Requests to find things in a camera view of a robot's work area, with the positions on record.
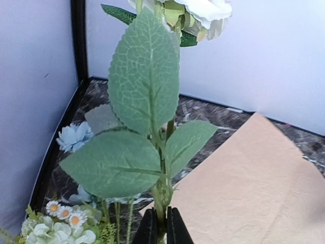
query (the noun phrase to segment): black frame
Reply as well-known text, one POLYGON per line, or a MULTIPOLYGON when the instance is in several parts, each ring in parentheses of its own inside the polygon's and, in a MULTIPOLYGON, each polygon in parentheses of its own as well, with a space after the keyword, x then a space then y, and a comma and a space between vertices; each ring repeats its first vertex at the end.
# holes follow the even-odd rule
POLYGON ((76 89, 59 125, 56 128, 52 141, 43 159, 43 163, 41 165, 41 169, 30 199, 30 206, 34 211, 42 210, 46 189, 60 152, 59 145, 55 141, 55 139, 58 137, 58 132, 61 131, 63 127, 70 125, 91 80, 98 79, 95 77, 89 77, 88 75, 85 0, 71 0, 71 25, 78 77, 78 88, 76 89))

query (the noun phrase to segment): black clip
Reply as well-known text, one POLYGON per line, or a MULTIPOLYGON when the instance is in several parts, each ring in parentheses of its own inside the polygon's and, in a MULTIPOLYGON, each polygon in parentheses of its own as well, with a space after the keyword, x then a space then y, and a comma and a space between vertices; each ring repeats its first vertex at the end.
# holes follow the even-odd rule
MULTIPOLYGON (((147 209, 132 244, 157 244, 158 218, 156 211, 147 209)), ((167 209, 167 244, 194 244, 177 208, 167 209)))

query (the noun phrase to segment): white backdrop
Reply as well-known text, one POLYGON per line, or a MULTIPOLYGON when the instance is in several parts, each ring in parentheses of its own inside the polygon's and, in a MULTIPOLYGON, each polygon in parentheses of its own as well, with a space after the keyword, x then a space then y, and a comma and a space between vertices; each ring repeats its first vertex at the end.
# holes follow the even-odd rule
POLYGON ((70 1, 0 0, 0 74, 0 228, 18 233, 77 87, 70 1))
MULTIPOLYGON (((87 1, 89 72, 107 77, 126 25, 87 1)), ((233 0, 213 41, 181 50, 181 93, 325 134, 325 1, 233 0)))

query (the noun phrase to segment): dark marble floor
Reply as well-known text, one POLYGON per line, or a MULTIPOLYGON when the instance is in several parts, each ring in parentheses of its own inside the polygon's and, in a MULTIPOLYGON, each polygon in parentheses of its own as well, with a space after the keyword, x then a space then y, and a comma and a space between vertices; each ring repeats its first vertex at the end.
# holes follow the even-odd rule
MULTIPOLYGON (((92 81, 86 94, 84 95, 80 107, 74 116, 73 123, 79 124, 85 121, 84 114, 89 110, 108 103, 107 82, 92 81)), ((176 122, 178 125, 189 120, 200 119, 209 121, 210 123, 219 126, 219 130, 204 146, 204 148, 191 160, 186 169, 179 173, 174 179, 173 183, 178 182, 181 178, 190 173, 198 164, 205 158, 211 155, 221 144, 223 144, 229 137, 231 137, 248 119, 250 114, 238 113, 228 110, 226 107, 215 104, 203 102, 187 97, 180 97, 179 107, 176 113, 176 122)), ((313 135, 311 133, 299 130, 297 128, 273 122, 288 138, 290 138, 301 149, 304 157, 315 164, 320 170, 320 173, 325 174, 325 140, 324 138, 313 135)), ((66 175, 58 166, 63 158, 69 152, 60 153, 56 166, 52 172, 50 183, 47 187, 46 197, 43 206, 53 195, 58 195, 59 199, 64 202, 72 194, 77 193, 77 184, 66 175)), ((136 230, 141 217, 138 210, 147 205, 152 198, 150 193, 144 193, 141 196, 142 201, 139 201, 134 208, 135 221, 133 222, 133 230, 136 230)), ((128 212, 127 206, 122 207, 122 224, 126 224, 128 212)))

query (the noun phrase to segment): tan tissue paper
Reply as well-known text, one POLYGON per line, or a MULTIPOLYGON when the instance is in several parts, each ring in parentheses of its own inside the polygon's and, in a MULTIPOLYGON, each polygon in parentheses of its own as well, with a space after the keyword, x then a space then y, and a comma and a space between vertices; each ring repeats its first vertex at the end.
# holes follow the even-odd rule
POLYGON ((177 189, 195 244, 325 243, 325 180, 257 113, 177 189))

